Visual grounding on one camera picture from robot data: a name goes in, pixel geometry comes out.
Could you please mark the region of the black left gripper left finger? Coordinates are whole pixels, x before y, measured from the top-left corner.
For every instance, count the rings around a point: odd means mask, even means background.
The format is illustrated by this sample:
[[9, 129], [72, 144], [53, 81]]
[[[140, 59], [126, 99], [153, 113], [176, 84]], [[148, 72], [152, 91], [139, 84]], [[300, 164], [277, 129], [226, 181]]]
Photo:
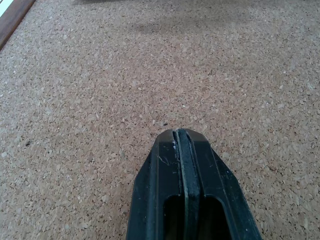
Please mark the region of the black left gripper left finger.
[[179, 134], [185, 129], [159, 134], [134, 180], [128, 240], [185, 240], [185, 190]]

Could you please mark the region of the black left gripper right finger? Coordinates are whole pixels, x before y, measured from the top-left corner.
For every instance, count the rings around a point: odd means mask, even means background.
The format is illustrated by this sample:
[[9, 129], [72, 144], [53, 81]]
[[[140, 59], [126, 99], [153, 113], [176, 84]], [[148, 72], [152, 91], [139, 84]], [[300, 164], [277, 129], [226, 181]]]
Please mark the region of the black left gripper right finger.
[[260, 240], [240, 184], [208, 140], [178, 129], [185, 240]]

